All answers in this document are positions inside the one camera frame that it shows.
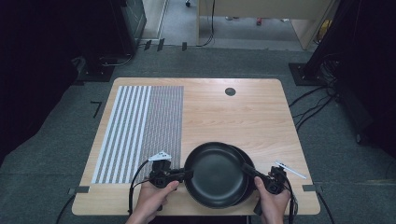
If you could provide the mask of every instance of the table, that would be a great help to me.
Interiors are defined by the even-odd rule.
[[[197,45],[200,45],[200,17],[212,15],[213,1],[197,1]],[[214,16],[290,19],[302,48],[308,49],[334,2],[335,0],[216,0]]]
[[[307,176],[307,179],[302,179],[288,173],[299,202],[299,214],[314,215],[319,212],[316,193],[303,190],[304,185],[312,186],[312,179],[279,80],[121,77],[113,83],[92,144],[92,151],[80,182],[81,186],[89,187],[89,192],[77,193],[72,208],[75,215],[127,215],[129,183],[92,183],[100,151],[108,133],[109,121],[111,122],[111,117],[115,115],[113,105],[120,98],[120,87],[125,86],[182,88],[180,155],[179,161],[173,158],[172,163],[179,162],[183,166],[190,152],[206,142],[223,142],[242,148],[262,173],[270,171],[275,161],[280,160]],[[233,88],[235,95],[227,95],[225,90],[228,88]],[[136,187],[134,204],[139,190],[140,188]],[[255,190],[250,198],[237,206],[210,209],[198,204],[187,192],[184,184],[180,184],[177,191],[168,197],[168,205],[159,215],[253,215],[257,195],[258,192]]]

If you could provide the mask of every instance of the striped mat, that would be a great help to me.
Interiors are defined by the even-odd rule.
[[[131,183],[141,163],[162,150],[180,168],[182,110],[182,86],[120,86],[92,183]],[[136,182],[150,171],[148,163]]]

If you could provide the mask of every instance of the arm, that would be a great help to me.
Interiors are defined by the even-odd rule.
[[[260,193],[262,203],[262,223],[283,224],[283,216],[290,200],[290,193],[283,190],[280,194],[272,194],[267,191],[262,179],[254,177],[254,183]]]
[[[147,224],[157,215],[157,209],[166,204],[166,196],[175,191],[178,181],[169,183],[164,189],[157,189],[149,182],[142,184],[136,208],[126,224]]]

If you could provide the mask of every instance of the frying pan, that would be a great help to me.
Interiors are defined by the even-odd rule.
[[[186,159],[185,170],[194,178],[185,180],[186,188],[198,203],[210,208],[226,208],[243,202],[254,190],[251,177],[241,170],[248,155],[237,147],[220,142],[198,146]]]

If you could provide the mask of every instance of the black handheld device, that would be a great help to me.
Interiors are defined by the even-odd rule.
[[[165,188],[170,182],[177,180],[182,183],[184,180],[192,179],[193,171],[181,169],[171,169],[171,162],[167,160],[154,161],[152,171],[149,174],[149,182],[159,189]]]
[[[283,167],[273,166],[271,167],[270,174],[264,175],[259,171],[257,171],[256,169],[254,169],[253,167],[244,163],[242,165],[242,171],[253,178],[255,176],[261,178],[267,191],[272,194],[279,194],[285,188],[284,184],[286,181],[286,172],[284,171]],[[262,214],[262,204],[260,200],[257,202],[256,206],[254,207],[254,213],[259,216]]]

